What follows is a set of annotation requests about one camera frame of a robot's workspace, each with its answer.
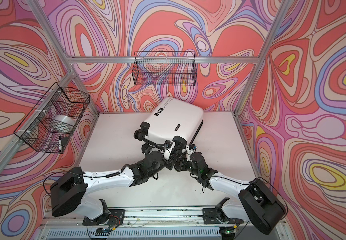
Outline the black suitcase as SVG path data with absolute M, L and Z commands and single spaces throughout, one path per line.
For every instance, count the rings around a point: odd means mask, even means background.
M 162 150 L 166 141 L 175 147 L 194 142 L 203 125 L 202 108 L 167 97 L 152 111 L 135 131 L 134 138 Z

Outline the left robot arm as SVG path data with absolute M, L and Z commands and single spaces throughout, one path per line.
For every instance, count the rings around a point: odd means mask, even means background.
M 143 160 L 124 165 L 117 171 L 83 172 L 75 167 L 66 172 L 50 187 L 52 216 L 62 217 L 76 213 L 90 220 L 101 220 L 110 215 L 104 200 L 93 199 L 90 194 L 112 188 L 133 187 L 157 179 L 158 173 L 173 162 L 171 153 L 175 144 L 150 146 L 145 150 Z

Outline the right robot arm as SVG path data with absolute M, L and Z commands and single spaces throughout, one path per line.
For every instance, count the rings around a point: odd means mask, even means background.
M 204 190 L 227 194 L 214 208 L 205 209 L 203 218 L 208 223 L 249 221 L 258 231 L 268 235 L 286 215 L 285 206 L 263 180 L 237 180 L 210 168 L 195 145 L 174 147 L 171 159 L 177 172 L 189 172 Z

